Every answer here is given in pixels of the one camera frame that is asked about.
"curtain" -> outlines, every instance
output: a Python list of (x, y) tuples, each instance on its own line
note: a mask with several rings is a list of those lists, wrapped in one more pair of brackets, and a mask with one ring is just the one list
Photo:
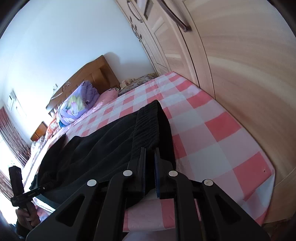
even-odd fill
[(4, 194), (9, 200), (13, 197), (13, 191), (10, 184), (10, 180), (7, 176), (0, 170), (0, 192)]
[(0, 109), (0, 135), (16, 159), (22, 166), (25, 166), (30, 158), (31, 150), (13, 126), (4, 107)]

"wardrobe door handle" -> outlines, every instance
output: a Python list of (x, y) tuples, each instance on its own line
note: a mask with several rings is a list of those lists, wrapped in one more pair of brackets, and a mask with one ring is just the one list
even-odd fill
[(135, 35), (138, 39), (140, 39), (140, 37), (139, 37), (139, 35), (137, 34), (137, 32), (135, 31), (135, 28), (134, 28), (133, 25), (131, 25), (131, 29), (133, 30), (134, 35)]
[(166, 5), (164, 0), (157, 0), (161, 8), (170, 16), (170, 18), (184, 31), (191, 31), (191, 27), (184, 24)]
[(127, 4), (128, 4), (128, 8), (130, 9), (130, 11), (131, 11), (131, 13), (133, 14), (133, 16), (140, 22), (140, 23), (142, 23), (143, 22), (143, 20), (142, 19), (140, 19), (140, 18), (137, 18), (137, 16), (133, 13), (133, 11), (131, 10), (131, 7), (130, 7), (130, 5), (129, 5), (129, 3), (131, 2), (130, 0), (126, 0), (126, 2), (127, 2)]

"person's hand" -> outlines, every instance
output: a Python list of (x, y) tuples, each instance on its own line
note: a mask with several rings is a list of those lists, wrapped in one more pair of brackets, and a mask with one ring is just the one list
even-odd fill
[(37, 214), (37, 209), (35, 208), (34, 204), (32, 202), (27, 204), (27, 208), (29, 209), (29, 212), (25, 211), (24, 209), (16, 209), (16, 214), (17, 214), (17, 221), (20, 225), (22, 225), (26, 229), (31, 229), (28, 227), (28, 222), (31, 221), (31, 226), (36, 227), (39, 223), (39, 216)]

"folded comforter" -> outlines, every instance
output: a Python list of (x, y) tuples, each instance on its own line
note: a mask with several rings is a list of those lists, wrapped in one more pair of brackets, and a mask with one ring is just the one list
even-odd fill
[(82, 82), (57, 111), (60, 127), (67, 126), (81, 117), (94, 106), (99, 96), (97, 89), (93, 88), (89, 81)]

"pink checkered bedsheet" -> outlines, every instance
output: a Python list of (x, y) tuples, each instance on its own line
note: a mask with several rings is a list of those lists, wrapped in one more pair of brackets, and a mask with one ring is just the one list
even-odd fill
[[(174, 72), (133, 89), (99, 110), (94, 107), (80, 120), (63, 128), (45, 146), (46, 150), (65, 132), (68, 140), (76, 135), (87, 136), (155, 99), (170, 122), (177, 171), (195, 181), (214, 180), (262, 224), (275, 177), (269, 159), (220, 104)], [(154, 231), (174, 226), (173, 199), (159, 200), (155, 190), (125, 213), (125, 231)]]

